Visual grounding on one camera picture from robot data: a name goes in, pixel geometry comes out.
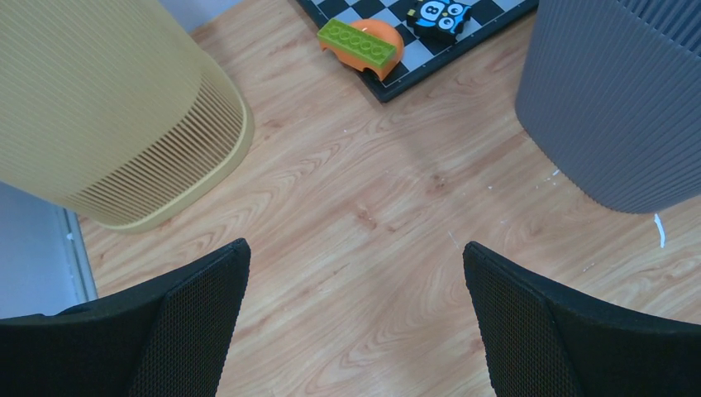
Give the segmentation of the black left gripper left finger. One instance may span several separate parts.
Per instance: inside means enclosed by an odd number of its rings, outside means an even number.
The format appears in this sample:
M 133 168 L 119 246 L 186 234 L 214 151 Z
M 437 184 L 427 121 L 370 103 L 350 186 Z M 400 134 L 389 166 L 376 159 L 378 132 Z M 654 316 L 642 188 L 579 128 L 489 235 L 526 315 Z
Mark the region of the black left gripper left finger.
M 1 322 L 4 396 L 213 396 L 250 273 L 237 239 L 55 315 Z

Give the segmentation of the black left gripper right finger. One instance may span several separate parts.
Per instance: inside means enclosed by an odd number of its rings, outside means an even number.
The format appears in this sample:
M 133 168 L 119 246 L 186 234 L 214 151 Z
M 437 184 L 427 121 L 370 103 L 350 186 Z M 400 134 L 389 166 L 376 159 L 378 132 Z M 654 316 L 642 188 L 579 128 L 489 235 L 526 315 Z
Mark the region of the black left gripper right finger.
M 699 395 L 699 325 L 596 299 L 478 242 L 463 261 L 497 395 Z

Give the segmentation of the grey and yellow laundry bin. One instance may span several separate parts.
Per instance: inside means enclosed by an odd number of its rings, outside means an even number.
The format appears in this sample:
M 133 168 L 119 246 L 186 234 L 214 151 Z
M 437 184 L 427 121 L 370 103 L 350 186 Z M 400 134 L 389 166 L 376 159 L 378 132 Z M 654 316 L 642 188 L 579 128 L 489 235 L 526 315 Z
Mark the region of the grey and yellow laundry bin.
M 606 208 L 653 213 L 698 196 L 699 2 L 541 2 L 515 112 Z

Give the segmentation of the yellow slatted laundry bin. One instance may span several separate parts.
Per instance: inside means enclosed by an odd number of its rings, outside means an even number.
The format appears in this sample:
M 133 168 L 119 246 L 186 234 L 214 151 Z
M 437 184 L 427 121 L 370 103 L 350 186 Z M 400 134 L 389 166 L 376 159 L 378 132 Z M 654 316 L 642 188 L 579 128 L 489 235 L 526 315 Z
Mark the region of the yellow slatted laundry bin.
M 241 91 L 157 1 L 1 4 L 1 180 L 138 233 L 245 158 Z

